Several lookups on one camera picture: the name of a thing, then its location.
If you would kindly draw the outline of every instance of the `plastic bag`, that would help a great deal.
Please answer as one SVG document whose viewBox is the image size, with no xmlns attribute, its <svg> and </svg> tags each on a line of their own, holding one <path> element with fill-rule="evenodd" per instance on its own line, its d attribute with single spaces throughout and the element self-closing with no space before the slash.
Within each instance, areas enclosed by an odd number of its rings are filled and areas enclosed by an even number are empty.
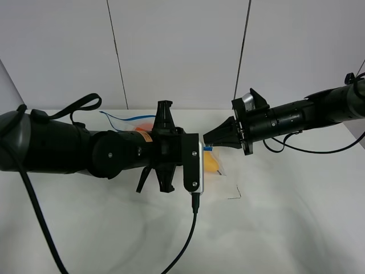
<svg viewBox="0 0 365 274">
<path fill-rule="evenodd" d="M 100 111 L 104 114 L 112 128 L 117 132 L 121 131 L 150 131 L 152 130 L 155 121 L 155 115 L 142 115 L 136 117 L 117 117 L 105 111 Z M 223 165 L 219 158 L 218 148 L 204 147 L 204 172 L 225 175 Z"/>
</svg>

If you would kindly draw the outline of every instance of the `white tabletop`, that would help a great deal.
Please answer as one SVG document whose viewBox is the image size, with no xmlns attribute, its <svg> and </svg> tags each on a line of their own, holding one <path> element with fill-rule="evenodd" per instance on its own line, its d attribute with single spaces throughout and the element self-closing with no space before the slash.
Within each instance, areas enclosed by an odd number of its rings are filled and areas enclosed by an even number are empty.
<svg viewBox="0 0 365 274">
<path fill-rule="evenodd" d="M 186 132 L 203 134 L 233 113 L 173 110 L 172 115 Z M 89 130 L 111 129 L 98 111 L 78 112 L 75 120 Z M 340 124 L 304 132 L 288 143 L 332 150 L 353 141 Z M 273 154 L 259 142 L 254 155 L 220 148 L 220 157 L 226 176 L 206 175 L 193 239 L 170 273 L 364 273 L 365 150 L 360 145 L 333 155 L 288 148 Z M 140 173 L 141 168 L 122 171 L 112 180 L 30 174 L 70 274 L 161 273 L 183 247 L 193 214 L 181 168 L 170 194 L 159 192 L 153 172 L 136 193 Z M 21 178 L 11 172 L 0 172 L 0 273 L 58 273 Z"/>
</svg>

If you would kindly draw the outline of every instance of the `clear plastic bag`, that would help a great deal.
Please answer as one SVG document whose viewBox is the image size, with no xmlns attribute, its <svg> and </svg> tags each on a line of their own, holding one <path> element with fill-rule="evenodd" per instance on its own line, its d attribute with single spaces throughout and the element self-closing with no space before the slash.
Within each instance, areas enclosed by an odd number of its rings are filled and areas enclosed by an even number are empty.
<svg viewBox="0 0 365 274">
<path fill-rule="evenodd" d="M 155 121 L 155 115 L 122 117 L 111 115 L 105 111 L 100 111 L 100 113 L 108 118 L 110 125 L 117 132 L 132 130 L 150 131 Z M 225 175 L 222 162 L 219 158 L 218 148 L 204 147 L 204 172 Z"/>
</svg>

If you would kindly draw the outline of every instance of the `white table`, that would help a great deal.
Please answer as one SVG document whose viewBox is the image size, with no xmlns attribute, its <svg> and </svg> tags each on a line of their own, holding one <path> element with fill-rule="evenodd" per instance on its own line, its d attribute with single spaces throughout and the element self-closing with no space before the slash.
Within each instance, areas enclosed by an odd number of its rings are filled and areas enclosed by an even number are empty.
<svg viewBox="0 0 365 274">
<path fill-rule="evenodd" d="M 135 116 L 155 111 L 109 111 Z M 203 134 L 229 110 L 173 110 L 175 124 Z M 110 130 L 97 111 L 78 112 L 89 130 Z M 354 141 L 344 125 L 305 132 L 290 144 L 332 150 Z M 254 155 L 220 149 L 227 176 L 207 175 L 193 239 L 171 273 L 363 273 L 365 150 L 334 155 L 254 144 Z M 80 174 L 30 174 L 70 274 L 161 273 L 186 241 L 192 222 L 182 172 L 175 192 L 159 192 L 141 169 L 112 180 Z M 58 273 L 16 173 L 0 172 L 0 273 Z"/>
</svg>

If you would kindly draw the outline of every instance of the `yellow object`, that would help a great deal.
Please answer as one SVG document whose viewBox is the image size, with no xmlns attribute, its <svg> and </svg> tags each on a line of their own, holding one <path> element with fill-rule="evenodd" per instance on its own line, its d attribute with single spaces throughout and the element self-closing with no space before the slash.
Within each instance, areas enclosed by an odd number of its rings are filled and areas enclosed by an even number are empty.
<svg viewBox="0 0 365 274">
<path fill-rule="evenodd" d="M 219 170 L 219 164 L 210 151 L 204 151 L 204 171 L 216 173 Z"/>
</svg>

